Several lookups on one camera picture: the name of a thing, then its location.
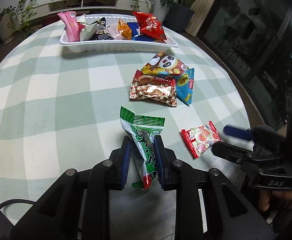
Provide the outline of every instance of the screw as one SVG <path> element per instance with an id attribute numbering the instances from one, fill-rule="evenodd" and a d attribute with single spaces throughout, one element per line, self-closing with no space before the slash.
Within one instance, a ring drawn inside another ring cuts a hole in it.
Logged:
<path id="1" fill-rule="evenodd" d="M 66 175 L 67 176 L 73 176 L 74 174 L 75 174 L 75 170 L 74 169 L 68 169 L 67 171 L 66 171 Z"/>
<path id="2" fill-rule="evenodd" d="M 113 164 L 113 162 L 111 160 L 104 160 L 103 165 L 106 167 L 109 167 Z"/>
<path id="3" fill-rule="evenodd" d="M 177 167 L 180 167 L 180 166 L 182 166 L 183 162 L 181 160 L 174 160 L 173 164 Z"/>
<path id="4" fill-rule="evenodd" d="M 213 168 L 210 170 L 211 174 L 213 174 L 214 176 L 218 176 L 220 174 L 219 169 Z"/>

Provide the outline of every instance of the blue snack bag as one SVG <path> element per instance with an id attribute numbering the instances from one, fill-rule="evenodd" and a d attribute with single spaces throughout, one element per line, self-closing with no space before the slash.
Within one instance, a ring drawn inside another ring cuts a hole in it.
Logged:
<path id="1" fill-rule="evenodd" d="M 137 22 L 130 22 L 127 23 L 129 28 L 132 30 L 132 40 L 134 41 L 151 41 L 153 42 L 155 39 L 141 33 L 141 30 L 139 28 L 139 25 Z"/>
<path id="2" fill-rule="evenodd" d="M 156 54 L 143 68 L 145 75 L 176 80 L 177 97 L 191 104 L 194 84 L 194 69 L 164 52 Z"/>

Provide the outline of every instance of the round table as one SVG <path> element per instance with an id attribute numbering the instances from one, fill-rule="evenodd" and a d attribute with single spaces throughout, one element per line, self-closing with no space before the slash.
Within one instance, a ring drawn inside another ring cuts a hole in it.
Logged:
<path id="1" fill-rule="evenodd" d="M 135 114 L 165 117 L 162 139 L 177 158 L 197 169 L 219 168 L 240 183 L 238 165 L 215 157 L 210 149 L 193 160 L 180 135 L 181 129 L 209 120 L 220 133 L 227 124 L 249 127 L 230 77 L 203 50 L 166 30 L 179 45 L 166 53 L 195 68 L 191 105 L 180 100 L 177 107 L 131 101 L 134 73 L 155 52 L 71 53 L 59 45 L 64 26 L 59 21 L 40 29 L 0 63 L 0 203 L 12 198 L 36 201 L 68 168 L 82 171 L 107 159 L 125 135 L 121 106 Z M 162 191 L 160 185 L 148 191 L 134 189 L 130 182 L 136 180 L 131 162 L 124 191 L 110 194 L 112 234 L 116 239 L 159 240 L 173 233 L 175 193 Z M 15 224 L 29 208 L 13 204 L 2 211 Z"/>

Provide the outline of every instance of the red snack bag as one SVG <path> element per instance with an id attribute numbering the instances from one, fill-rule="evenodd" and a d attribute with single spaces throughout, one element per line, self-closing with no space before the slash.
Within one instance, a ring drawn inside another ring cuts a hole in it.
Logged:
<path id="1" fill-rule="evenodd" d="M 161 41 L 167 40 L 162 24 L 150 13 L 133 12 L 141 33 Z"/>
<path id="2" fill-rule="evenodd" d="M 182 137 L 194 159 L 201 156 L 214 142 L 221 140 L 212 121 L 200 127 L 182 130 Z"/>

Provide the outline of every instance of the pink snack bag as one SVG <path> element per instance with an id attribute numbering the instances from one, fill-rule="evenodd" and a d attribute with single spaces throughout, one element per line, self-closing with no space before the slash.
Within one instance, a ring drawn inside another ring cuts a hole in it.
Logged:
<path id="1" fill-rule="evenodd" d="M 61 12 L 57 14 L 66 25 L 66 34 L 69 42 L 80 41 L 79 34 L 81 29 L 78 27 L 76 12 Z"/>

